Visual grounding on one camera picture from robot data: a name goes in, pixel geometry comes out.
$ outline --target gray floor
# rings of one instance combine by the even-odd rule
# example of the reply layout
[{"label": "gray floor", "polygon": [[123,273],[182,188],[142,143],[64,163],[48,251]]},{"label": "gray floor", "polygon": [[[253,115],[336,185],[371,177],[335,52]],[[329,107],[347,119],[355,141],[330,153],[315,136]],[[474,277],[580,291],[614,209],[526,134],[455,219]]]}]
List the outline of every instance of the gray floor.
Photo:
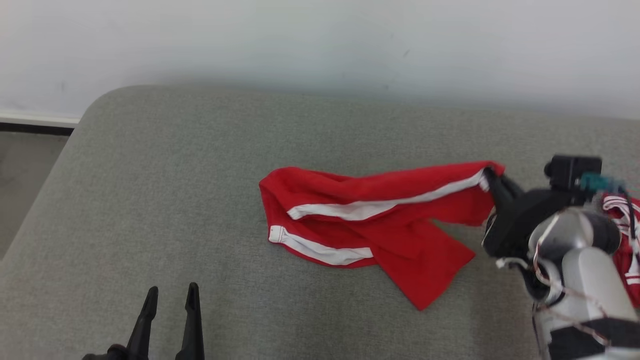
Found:
[{"label": "gray floor", "polygon": [[0,260],[9,249],[67,138],[0,132]]}]

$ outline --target folded red clothing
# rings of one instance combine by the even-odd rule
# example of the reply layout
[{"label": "folded red clothing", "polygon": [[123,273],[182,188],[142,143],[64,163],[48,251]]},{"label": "folded red clothing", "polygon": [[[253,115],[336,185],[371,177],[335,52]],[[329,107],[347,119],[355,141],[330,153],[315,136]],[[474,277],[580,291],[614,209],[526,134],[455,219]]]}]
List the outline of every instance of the folded red clothing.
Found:
[{"label": "folded red clothing", "polygon": [[[624,197],[605,194],[602,198],[602,209],[616,223],[621,235],[620,247],[613,254],[613,262],[631,303],[634,307],[640,307],[640,200],[632,199],[632,203],[633,212],[629,212],[628,202]],[[631,217],[635,217],[635,240],[630,237]]]},{"label": "folded red clothing", "polygon": [[420,310],[474,253],[430,219],[480,226],[493,208],[491,161],[348,177],[295,167],[260,182],[269,241],[326,266],[379,264]]}]

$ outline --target white trim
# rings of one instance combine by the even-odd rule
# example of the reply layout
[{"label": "white trim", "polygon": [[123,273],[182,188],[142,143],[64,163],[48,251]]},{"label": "white trim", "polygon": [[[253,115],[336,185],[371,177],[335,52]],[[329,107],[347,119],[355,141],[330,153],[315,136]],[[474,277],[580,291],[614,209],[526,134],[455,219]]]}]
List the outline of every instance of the white trim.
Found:
[{"label": "white trim", "polygon": [[294,206],[287,211],[293,219],[298,220],[307,215],[325,215],[328,217],[339,217],[347,221],[365,220],[374,215],[383,213],[399,204],[415,204],[416,202],[429,202],[449,194],[456,193],[479,184],[486,185],[484,169],[481,169],[472,177],[464,180],[454,181],[431,192],[422,193],[414,197],[395,200],[380,201],[356,201],[351,204],[303,204]]},{"label": "white trim", "polygon": [[40,115],[25,115],[19,113],[0,112],[0,122],[9,124],[55,126],[75,129],[80,118],[75,117],[50,117]]},{"label": "white trim", "polygon": [[371,249],[368,247],[355,249],[327,247],[301,236],[293,235],[280,225],[272,225],[269,228],[269,241],[284,244],[300,254],[329,265],[349,265],[358,260],[373,258]]}]

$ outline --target black baseboard strip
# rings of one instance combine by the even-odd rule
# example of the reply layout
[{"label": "black baseboard strip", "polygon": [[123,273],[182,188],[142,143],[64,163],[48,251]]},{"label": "black baseboard strip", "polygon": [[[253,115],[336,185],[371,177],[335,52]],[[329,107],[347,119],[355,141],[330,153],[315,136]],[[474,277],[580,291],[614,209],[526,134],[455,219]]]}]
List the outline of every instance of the black baseboard strip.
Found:
[{"label": "black baseboard strip", "polygon": [[74,132],[71,127],[11,124],[8,122],[0,122],[0,131],[8,131],[11,133],[32,133],[62,136],[69,136]]}]

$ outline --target gray table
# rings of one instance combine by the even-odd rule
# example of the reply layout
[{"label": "gray table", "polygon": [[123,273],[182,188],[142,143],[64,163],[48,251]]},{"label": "gray table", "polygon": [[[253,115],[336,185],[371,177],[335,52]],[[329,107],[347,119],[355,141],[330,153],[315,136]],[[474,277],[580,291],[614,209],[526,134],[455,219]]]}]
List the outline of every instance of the gray table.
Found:
[{"label": "gray table", "polygon": [[599,154],[638,187],[640,122],[136,86],[84,115],[0,264],[0,358],[79,359],[126,343],[160,289],[150,354],[180,349],[200,285],[209,358],[531,359],[531,303],[482,230],[477,257],[418,312],[377,266],[269,243],[258,181],[289,165],[362,176],[495,160],[526,188],[560,153]]}]

